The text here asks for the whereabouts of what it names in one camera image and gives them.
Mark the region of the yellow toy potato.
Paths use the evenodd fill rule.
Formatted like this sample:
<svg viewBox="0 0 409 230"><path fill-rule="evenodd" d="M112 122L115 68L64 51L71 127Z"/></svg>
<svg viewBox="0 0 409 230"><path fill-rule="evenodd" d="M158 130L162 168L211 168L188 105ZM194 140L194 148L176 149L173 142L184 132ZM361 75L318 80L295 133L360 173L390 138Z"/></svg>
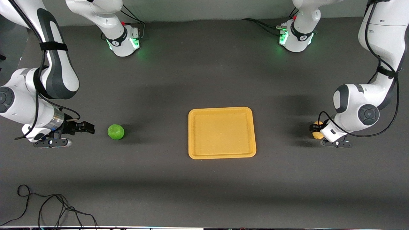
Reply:
<svg viewBox="0 0 409 230"><path fill-rule="evenodd" d="M311 133L314 139L321 140L324 138L324 135L321 132Z"/></svg>

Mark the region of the green toy apple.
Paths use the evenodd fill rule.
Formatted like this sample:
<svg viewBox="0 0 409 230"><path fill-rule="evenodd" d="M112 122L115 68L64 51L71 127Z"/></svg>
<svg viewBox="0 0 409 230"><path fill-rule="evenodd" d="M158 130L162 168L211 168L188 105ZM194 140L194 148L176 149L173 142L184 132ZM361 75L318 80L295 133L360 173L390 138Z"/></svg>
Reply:
<svg viewBox="0 0 409 230"><path fill-rule="evenodd" d="M112 124L108 127L107 134L113 140L121 140L125 135L125 130L119 124Z"/></svg>

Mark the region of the yellow plastic tray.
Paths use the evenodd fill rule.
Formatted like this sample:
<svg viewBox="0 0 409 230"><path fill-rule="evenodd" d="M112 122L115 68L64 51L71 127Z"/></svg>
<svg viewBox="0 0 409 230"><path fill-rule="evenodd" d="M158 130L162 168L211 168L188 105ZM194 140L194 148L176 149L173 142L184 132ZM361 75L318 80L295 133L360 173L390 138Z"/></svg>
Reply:
<svg viewBox="0 0 409 230"><path fill-rule="evenodd" d="M256 152L254 118L249 107L193 109L189 112L190 158L249 158Z"/></svg>

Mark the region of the dark grey table mat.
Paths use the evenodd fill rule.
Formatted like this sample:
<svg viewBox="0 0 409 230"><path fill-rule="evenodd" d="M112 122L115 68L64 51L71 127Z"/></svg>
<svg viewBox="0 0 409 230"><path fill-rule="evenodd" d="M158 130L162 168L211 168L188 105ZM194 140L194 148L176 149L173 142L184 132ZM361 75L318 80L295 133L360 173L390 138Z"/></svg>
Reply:
<svg viewBox="0 0 409 230"><path fill-rule="evenodd" d="M141 49L115 56L99 29L63 27L80 89L58 103L95 125L67 148L15 140L0 118L0 224L20 216L17 188L62 194L102 226L409 229L409 49L398 116L385 133L322 146L309 125L333 93L367 83L377 60L361 18L322 19L301 53L248 21L150 23ZM251 158L193 160L192 109L249 107ZM125 130L113 140L108 127Z"/></svg>

